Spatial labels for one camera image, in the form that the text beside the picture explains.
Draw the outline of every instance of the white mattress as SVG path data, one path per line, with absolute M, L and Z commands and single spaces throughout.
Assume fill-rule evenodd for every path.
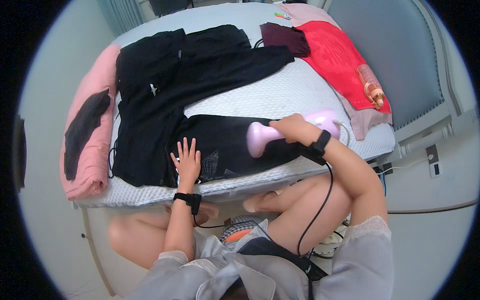
M 190 33 L 222 24 L 233 24 L 245 31 L 253 45 L 261 38 L 259 25 L 273 22 L 291 26 L 290 21 L 275 17 L 275 12 L 281 12 L 281 10 L 274 4 L 264 3 L 226 3 L 188 9 L 143 24 L 119 36 L 113 44 L 125 46 L 142 37 L 178 28 L 184 28 L 186 33 Z M 120 101 L 120 95 L 117 95 L 114 117 L 118 114 L 117 105 Z M 295 62 L 263 80 L 197 102 L 185 109 L 185 115 L 190 117 L 196 114 L 215 114 L 276 119 L 295 112 L 306 113 L 324 107 L 334 109 L 338 119 L 349 127 L 352 136 L 349 146 L 363 159 L 368 160 L 393 150 L 395 138 L 388 124 L 372 127 L 363 141 L 355 141 L 348 116 L 335 93 L 327 82 L 302 59 L 295 59 Z M 118 116 L 113 123 L 112 144 L 118 136 L 119 125 L 120 117 Z M 340 141 L 347 143 L 347 134 L 343 128 Z M 304 157 L 299 157 L 262 173 L 197 184 L 195 192 L 207 196 L 208 201 L 213 202 L 239 199 L 246 193 L 278 188 L 325 170 L 325 166 L 322 167 Z M 175 189 L 166 187 L 137 188 L 114 177 L 109 179 L 108 186 L 100 195 L 78 200 L 77 204 L 139 206 L 171 200 L 174 193 Z

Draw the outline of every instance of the white cable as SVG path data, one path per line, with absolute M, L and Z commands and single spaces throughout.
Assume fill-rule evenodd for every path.
M 334 124 L 340 125 L 343 128 L 345 128 L 345 131 L 347 132 L 347 147 L 350 148 L 350 131 L 348 131 L 348 127 L 341 121 L 339 120 L 333 120 Z
M 414 161 L 413 163 L 409 164 L 408 166 L 405 166 L 405 167 L 391 167 L 391 168 L 388 168 L 388 169 L 384 170 L 384 171 L 381 172 L 381 173 L 377 173 L 377 175 L 382 175 L 383 173 L 388 172 L 388 171 L 390 171 L 390 170 L 392 170 L 392 169 L 405 169 L 405 168 L 410 167 L 410 166 L 413 165 L 413 164 L 416 164 L 416 163 L 421 162 L 421 161 L 424 161 L 424 160 L 430 160 L 430 159 L 432 159 L 432 158 L 433 158 L 433 155 L 430 154 L 427 158 L 423 158 L 423 159 L 419 159 L 419 160 L 417 160 L 417 161 Z

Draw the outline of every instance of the black wrist strap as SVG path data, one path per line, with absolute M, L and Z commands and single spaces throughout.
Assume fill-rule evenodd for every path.
M 326 164 L 326 161 L 322 158 L 325 154 L 324 148 L 331 136 L 332 135 L 327 130 L 323 130 L 318 140 L 315 143 L 312 143 L 310 147 L 305 147 L 302 150 L 301 155 L 324 166 Z
M 188 206 L 192 208 L 192 215 L 196 216 L 198 214 L 198 208 L 200 207 L 200 202 L 202 201 L 202 196 L 199 194 L 184 194 L 178 192 L 173 196 L 173 201 L 175 199 L 183 200 L 187 203 Z

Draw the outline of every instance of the dark red cloth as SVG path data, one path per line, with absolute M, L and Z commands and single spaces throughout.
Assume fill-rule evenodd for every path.
M 307 57 L 310 53 L 305 34 L 295 27 L 275 23 L 260 25 L 264 46 L 287 46 L 294 57 Z
M 367 62 L 347 34 L 325 21 L 310 21 L 297 29 L 304 32 L 310 46 L 310 54 L 303 59 L 355 109 L 373 108 L 357 75 L 358 66 Z M 378 111 L 392 113 L 386 98 Z

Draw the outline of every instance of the pink steamer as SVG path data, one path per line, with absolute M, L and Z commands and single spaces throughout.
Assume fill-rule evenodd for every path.
M 333 123 L 333 120 L 336 119 L 336 113 L 333 109 L 323 109 L 303 116 L 303 118 L 306 121 L 315 124 L 318 128 L 327 130 L 332 137 L 337 140 L 340 138 L 340 127 Z M 259 122 L 253 122 L 250 124 L 247 131 L 248 152 L 250 152 L 252 157 L 259 158 L 263 155 L 265 146 L 268 142 L 284 138 L 285 136 L 279 133 L 276 129 L 264 126 Z

